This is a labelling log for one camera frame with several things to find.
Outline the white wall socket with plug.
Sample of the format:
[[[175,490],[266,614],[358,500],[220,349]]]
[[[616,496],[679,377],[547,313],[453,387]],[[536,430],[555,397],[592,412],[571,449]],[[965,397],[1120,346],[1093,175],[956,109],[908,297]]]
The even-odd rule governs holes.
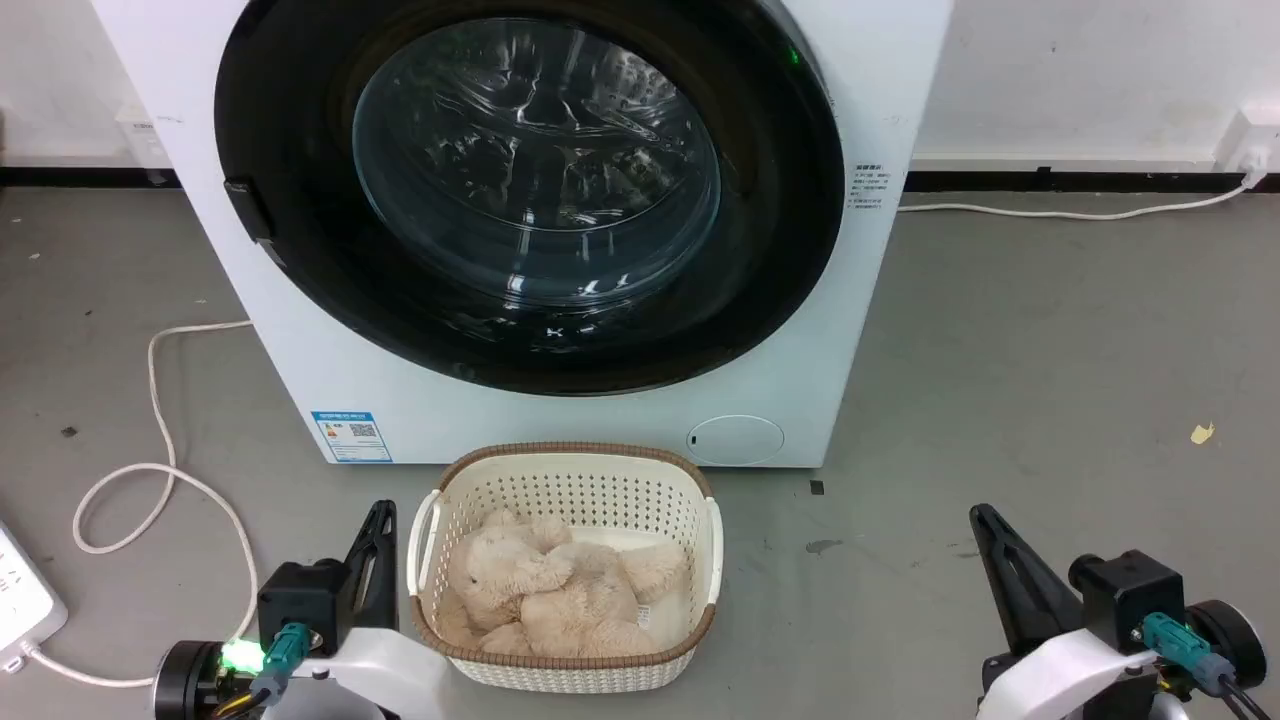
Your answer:
[[[1280,173],[1280,102],[1236,111],[1213,151],[1213,170],[1243,174],[1247,190]]]

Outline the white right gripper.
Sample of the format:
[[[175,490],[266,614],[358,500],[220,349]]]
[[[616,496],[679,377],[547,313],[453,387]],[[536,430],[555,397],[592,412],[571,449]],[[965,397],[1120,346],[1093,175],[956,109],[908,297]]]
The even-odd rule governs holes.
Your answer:
[[[973,506],[970,527],[1009,652],[1043,643],[995,679],[978,720],[1064,720],[1128,669],[1155,665],[1152,650],[1126,656],[1082,629],[1080,598],[992,505]]]

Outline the blue energy label sticker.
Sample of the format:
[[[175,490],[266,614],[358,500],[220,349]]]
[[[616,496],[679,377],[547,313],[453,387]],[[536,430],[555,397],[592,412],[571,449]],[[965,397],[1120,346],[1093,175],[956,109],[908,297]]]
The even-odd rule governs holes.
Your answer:
[[[371,413],[311,411],[311,418],[333,462],[394,462]]]

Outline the beige plush teddy bear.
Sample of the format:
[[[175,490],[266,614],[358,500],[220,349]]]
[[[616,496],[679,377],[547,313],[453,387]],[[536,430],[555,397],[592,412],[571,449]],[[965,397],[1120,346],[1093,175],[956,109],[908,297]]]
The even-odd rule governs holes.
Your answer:
[[[435,632],[488,653],[611,659],[659,652],[640,607],[687,580],[685,550],[579,542],[557,518],[489,514],[451,552]]]

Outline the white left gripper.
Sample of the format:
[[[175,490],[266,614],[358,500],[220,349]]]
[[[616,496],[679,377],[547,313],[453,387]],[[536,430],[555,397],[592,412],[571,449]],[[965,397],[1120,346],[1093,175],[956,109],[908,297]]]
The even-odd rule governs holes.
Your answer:
[[[445,720],[451,662],[399,630],[398,518],[380,500],[346,557],[351,625],[360,626],[372,583],[372,626],[355,628],[335,655],[307,659],[265,720]]]

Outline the white front-load washing machine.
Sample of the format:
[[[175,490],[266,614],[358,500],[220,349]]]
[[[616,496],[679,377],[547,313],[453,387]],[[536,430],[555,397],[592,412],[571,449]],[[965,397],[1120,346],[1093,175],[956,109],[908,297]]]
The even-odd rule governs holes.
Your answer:
[[[311,411],[371,413],[394,462],[447,464],[489,445],[640,445],[681,454],[723,415],[768,419],[782,450],[759,468],[826,460],[956,0],[760,0],[815,67],[844,154],[835,252],[791,318],[755,348],[671,386],[543,396],[476,386],[411,363],[317,306],[255,243],[223,187],[214,101],[250,0],[90,0],[268,355],[310,433]],[[893,178],[884,205],[847,208],[858,164]]]

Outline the round black glass washer door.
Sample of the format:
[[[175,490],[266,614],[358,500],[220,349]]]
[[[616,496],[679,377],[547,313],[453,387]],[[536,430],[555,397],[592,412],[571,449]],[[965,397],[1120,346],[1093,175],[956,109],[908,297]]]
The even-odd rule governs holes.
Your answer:
[[[522,395],[733,361],[844,214],[824,88],[760,0],[250,0],[214,120],[317,306]]]

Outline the round white filter cover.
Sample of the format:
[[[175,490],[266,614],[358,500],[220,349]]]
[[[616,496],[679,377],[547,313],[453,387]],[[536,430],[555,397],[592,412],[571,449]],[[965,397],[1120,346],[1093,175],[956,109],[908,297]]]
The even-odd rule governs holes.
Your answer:
[[[763,464],[785,446],[785,433],[773,421],[753,415],[723,415],[694,427],[686,438],[690,456],[700,465],[742,468]]]

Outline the white power strip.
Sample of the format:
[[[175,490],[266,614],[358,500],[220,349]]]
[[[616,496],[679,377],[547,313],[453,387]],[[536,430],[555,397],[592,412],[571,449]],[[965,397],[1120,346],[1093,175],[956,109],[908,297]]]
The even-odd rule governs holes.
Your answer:
[[[0,670],[23,669],[32,648],[64,628],[67,606],[0,523]]]

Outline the cream plastic laundry basket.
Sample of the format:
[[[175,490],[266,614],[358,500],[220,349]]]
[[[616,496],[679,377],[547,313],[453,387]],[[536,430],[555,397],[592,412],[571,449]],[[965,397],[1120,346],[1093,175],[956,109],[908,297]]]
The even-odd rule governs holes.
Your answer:
[[[498,510],[562,520],[575,541],[632,550],[660,542],[687,553],[687,580],[640,607],[657,653],[548,659],[465,650],[435,632],[453,548]],[[442,475],[410,530],[406,578],[425,643],[466,676],[502,688],[603,694],[669,684],[709,630],[723,566],[721,511],[699,469],[678,455],[626,445],[531,443],[480,448]]]

